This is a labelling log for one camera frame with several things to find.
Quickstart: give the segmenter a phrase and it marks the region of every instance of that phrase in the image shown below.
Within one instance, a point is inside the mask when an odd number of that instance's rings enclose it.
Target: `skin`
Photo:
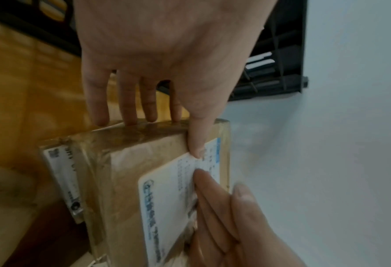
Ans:
[[[200,157],[277,0],[75,0],[82,83],[90,117],[109,122],[106,88],[117,70],[125,124],[137,123],[135,87],[147,121],[155,87],[171,80],[170,112],[190,113],[188,148]]]
[[[270,228],[247,186],[237,184],[229,194],[206,171],[193,178],[199,205],[191,267],[305,267]]]

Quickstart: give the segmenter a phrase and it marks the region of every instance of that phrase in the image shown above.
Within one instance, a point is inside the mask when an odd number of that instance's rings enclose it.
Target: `orange wooden surface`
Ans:
[[[15,167],[40,185],[52,179],[38,141],[88,131],[81,59],[0,25],[0,166]],[[120,120],[116,80],[108,85],[111,120]],[[144,113],[137,92],[137,114]],[[170,119],[169,97],[157,92],[159,120]]]

